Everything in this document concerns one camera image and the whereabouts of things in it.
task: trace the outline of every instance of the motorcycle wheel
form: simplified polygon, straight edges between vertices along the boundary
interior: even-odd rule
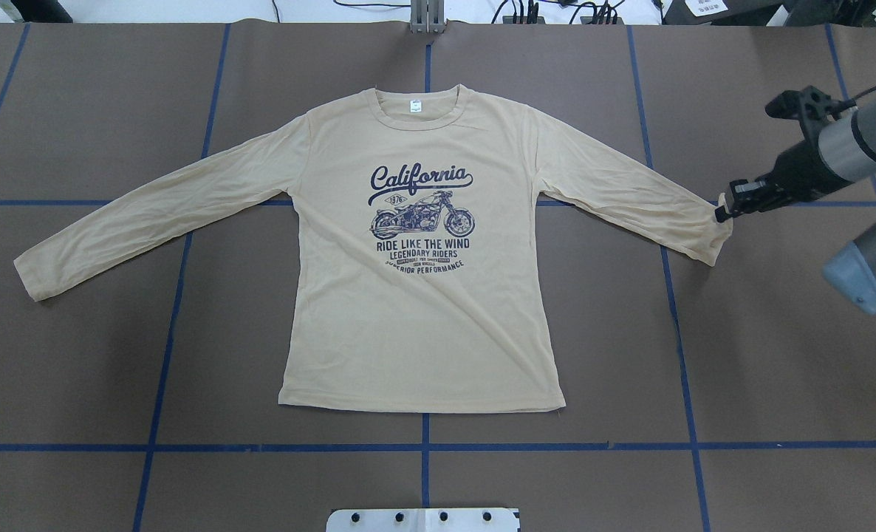
[[[393,231],[383,230],[382,227],[388,227],[391,225],[391,221],[393,221],[395,215],[389,212],[380,212],[376,215],[376,218],[373,219],[373,236],[376,236],[377,239],[380,240],[388,240],[395,238],[395,233]]]
[[[465,209],[454,209],[445,219],[445,229],[452,236],[468,236],[474,231],[474,216]]]

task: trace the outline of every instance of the shirt sleeve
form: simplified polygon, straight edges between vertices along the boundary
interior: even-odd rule
[[[15,259],[36,301],[193,229],[295,188],[307,164],[307,116],[162,176]]]
[[[732,221],[716,221],[714,205],[564,122],[527,110],[525,138],[539,191],[714,265],[733,230]]]

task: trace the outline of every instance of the motorcycle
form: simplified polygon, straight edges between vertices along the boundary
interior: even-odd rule
[[[434,231],[442,209],[447,208],[445,229],[458,238],[470,235],[474,231],[474,216],[467,209],[455,208],[449,198],[451,191],[438,191],[404,208],[377,210],[369,230],[382,240],[394,238],[399,233]]]

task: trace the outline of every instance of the graphic print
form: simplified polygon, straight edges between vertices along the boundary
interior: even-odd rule
[[[468,209],[455,208],[451,204],[451,191],[438,191],[425,199],[406,205],[404,208],[385,209],[376,213],[370,231],[377,239],[387,240],[399,233],[418,233],[434,231],[442,210],[445,216],[445,229],[452,236],[464,238],[474,231],[474,216]]]
[[[471,247],[468,236],[474,232],[474,215],[466,208],[456,208],[451,202],[453,192],[448,189],[473,183],[474,176],[455,165],[442,171],[422,171],[421,163],[414,163],[402,165],[393,175],[388,166],[378,166],[369,178],[373,189],[369,204],[380,198],[378,201],[387,205],[376,209],[369,232],[377,239],[376,251],[385,264],[414,275],[464,267],[462,255]],[[429,188],[437,191],[414,201],[418,192]],[[444,231],[434,235],[439,227]],[[437,238],[444,232],[451,238]],[[417,238],[415,233],[430,233],[431,238]]]

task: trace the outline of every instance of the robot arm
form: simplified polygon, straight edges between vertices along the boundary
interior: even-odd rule
[[[812,202],[875,173],[876,102],[843,115],[854,104],[811,86],[786,91],[767,104],[770,117],[798,120],[805,139],[783,151],[772,171],[756,181],[732,181],[726,205],[717,209],[718,222]],[[876,223],[833,257],[823,273],[844,296],[875,314]]]

